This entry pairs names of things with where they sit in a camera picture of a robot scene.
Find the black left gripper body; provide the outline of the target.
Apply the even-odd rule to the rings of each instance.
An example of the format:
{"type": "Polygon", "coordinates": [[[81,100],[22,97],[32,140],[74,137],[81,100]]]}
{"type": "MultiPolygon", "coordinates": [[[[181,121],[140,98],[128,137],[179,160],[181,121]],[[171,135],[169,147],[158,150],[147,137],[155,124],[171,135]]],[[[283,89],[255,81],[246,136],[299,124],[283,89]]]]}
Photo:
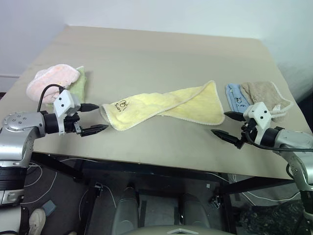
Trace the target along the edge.
{"type": "Polygon", "coordinates": [[[80,126],[78,124],[80,117],[77,114],[77,112],[80,111],[80,108],[80,104],[76,104],[74,107],[66,108],[66,117],[64,118],[64,128],[66,133],[76,133],[77,130],[80,132],[80,126]]]}

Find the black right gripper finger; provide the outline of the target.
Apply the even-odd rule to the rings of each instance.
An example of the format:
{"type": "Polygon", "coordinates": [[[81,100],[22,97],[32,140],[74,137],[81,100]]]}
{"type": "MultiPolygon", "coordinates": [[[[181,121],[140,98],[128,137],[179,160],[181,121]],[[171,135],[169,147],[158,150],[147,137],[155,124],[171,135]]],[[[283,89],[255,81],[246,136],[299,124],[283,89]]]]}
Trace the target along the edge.
{"type": "Polygon", "coordinates": [[[232,136],[230,135],[228,132],[226,131],[223,131],[223,130],[218,130],[218,129],[211,129],[211,132],[217,136],[218,138],[220,138],[221,140],[223,141],[226,141],[228,143],[231,143],[235,146],[238,145],[238,143],[240,142],[240,140],[235,137],[235,136],[232,136]]]}
{"type": "Polygon", "coordinates": [[[234,112],[234,111],[230,111],[230,112],[224,112],[224,114],[233,119],[233,120],[236,120],[236,121],[245,121],[245,118],[244,118],[244,114],[243,113],[240,113],[240,112],[234,112]]]}

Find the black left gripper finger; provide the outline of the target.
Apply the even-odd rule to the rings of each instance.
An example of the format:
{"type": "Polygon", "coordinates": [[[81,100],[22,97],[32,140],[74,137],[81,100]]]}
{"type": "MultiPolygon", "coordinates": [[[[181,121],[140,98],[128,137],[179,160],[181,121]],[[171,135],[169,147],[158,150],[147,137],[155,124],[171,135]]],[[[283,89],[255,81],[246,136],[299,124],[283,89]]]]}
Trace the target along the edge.
{"type": "Polygon", "coordinates": [[[107,128],[108,128],[108,125],[105,125],[105,124],[93,125],[93,126],[91,126],[89,128],[81,129],[80,136],[81,137],[86,137],[86,136],[94,135],[94,134],[97,134],[97,133],[107,129],[107,128]]]}
{"type": "Polygon", "coordinates": [[[99,109],[98,105],[92,103],[81,103],[80,104],[80,112],[90,112],[93,110],[99,109]]]}

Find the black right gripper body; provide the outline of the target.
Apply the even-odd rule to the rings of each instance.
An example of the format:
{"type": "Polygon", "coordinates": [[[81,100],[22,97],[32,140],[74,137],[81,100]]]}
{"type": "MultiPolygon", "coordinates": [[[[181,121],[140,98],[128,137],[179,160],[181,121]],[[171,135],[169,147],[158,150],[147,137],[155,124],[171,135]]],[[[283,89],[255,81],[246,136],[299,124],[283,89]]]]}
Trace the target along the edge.
{"type": "Polygon", "coordinates": [[[254,119],[250,119],[244,123],[241,127],[241,138],[236,143],[237,148],[242,148],[245,143],[253,145],[257,136],[256,126],[257,123],[254,119]]]}

